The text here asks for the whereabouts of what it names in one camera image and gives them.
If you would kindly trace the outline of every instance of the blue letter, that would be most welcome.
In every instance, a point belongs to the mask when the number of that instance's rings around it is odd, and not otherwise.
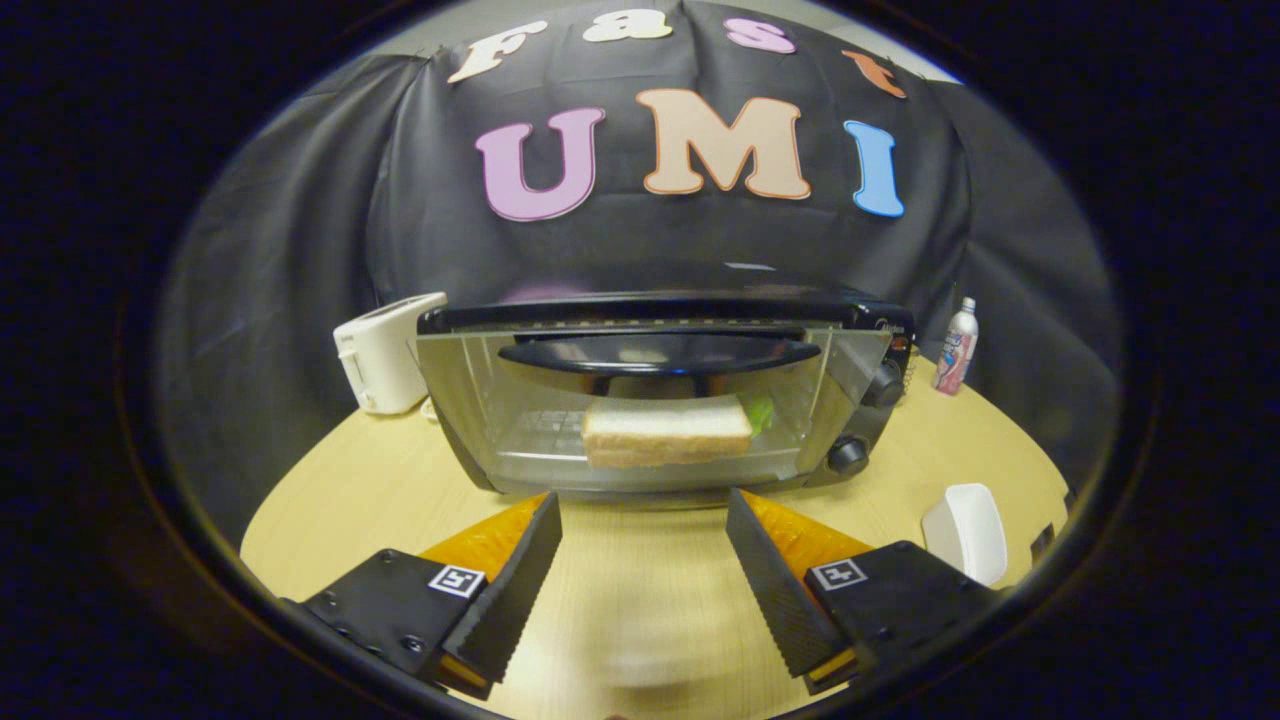
[[[893,136],[878,127],[856,120],[845,122],[845,132],[858,142],[858,163],[863,167],[863,187],[854,204],[877,215],[900,218],[906,209],[893,187]]]

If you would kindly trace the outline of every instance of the letter a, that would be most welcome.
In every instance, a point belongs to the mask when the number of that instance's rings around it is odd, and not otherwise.
[[[667,14],[660,10],[618,10],[595,18],[595,24],[586,28],[582,40],[588,42],[608,42],[627,37],[652,40],[668,35],[671,27],[667,26]]]

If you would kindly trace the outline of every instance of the toaster oven knob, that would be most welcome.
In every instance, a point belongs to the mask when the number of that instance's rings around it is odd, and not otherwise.
[[[863,393],[863,405],[868,407],[892,407],[897,405],[904,391],[902,374],[899,373],[897,365],[881,363],[881,366],[872,377],[872,384]]]
[[[827,466],[837,475],[855,475],[869,461],[867,443],[854,437],[837,438],[836,445],[827,452]]]

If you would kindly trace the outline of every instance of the white bowl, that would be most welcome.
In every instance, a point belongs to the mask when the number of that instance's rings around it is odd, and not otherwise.
[[[948,487],[920,525],[929,552],[984,585],[1009,569],[1005,525],[996,498],[982,483]]]

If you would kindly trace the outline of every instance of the toaster oven handle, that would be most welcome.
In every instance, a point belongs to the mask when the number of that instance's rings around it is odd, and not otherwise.
[[[611,333],[508,345],[498,357],[524,379],[605,395],[614,378],[684,378],[695,396],[767,383],[777,372],[817,357],[809,342],[721,333]]]

